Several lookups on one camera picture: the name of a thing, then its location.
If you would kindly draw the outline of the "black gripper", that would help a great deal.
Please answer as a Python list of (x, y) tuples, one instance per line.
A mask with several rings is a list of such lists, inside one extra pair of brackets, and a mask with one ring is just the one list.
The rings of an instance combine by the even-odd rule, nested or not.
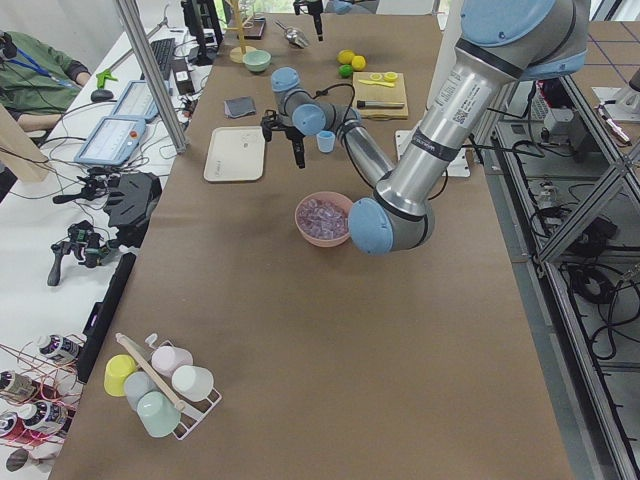
[(286, 138), (292, 144), (296, 166), (299, 169), (305, 168), (304, 135), (295, 126), (286, 125), (275, 110), (266, 110), (264, 112), (260, 126), (263, 138), (267, 143), (272, 141), (274, 132), (284, 132)]
[(306, 13), (313, 15), (314, 28), (319, 41), (323, 41), (323, 25), (321, 15), (323, 13), (322, 0), (294, 0), (293, 9), (296, 15)]

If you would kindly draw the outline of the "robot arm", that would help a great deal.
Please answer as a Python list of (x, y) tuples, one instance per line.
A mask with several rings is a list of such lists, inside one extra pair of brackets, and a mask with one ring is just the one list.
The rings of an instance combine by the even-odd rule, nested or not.
[(429, 192), (496, 94), (511, 82), (581, 69), (589, 13), (589, 2), (580, 0), (464, 2), (456, 62), (397, 164), (367, 132), (356, 109), (314, 99), (291, 67), (271, 76), (276, 107), (261, 119), (263, 137), (284, 132), (302, 165), (304, 138), (334, 133), (373, 188), (349, 212), (353, 243), (371, 255), (418, 247), (434, 229)]
[[(375, 13), (378, 1), (346, 0), (328, 1), (329, 10), (337, 15), (344, 15), (353, 9), (360, 9), (364, 13)], [(295, 0), (292, 2), (294, 13), (300, 15), (306, 13), (313, 18), (314, 28), (319, 41), (324, 40), (322, 14), (325, 12), (325, 1), (321, 0)]]

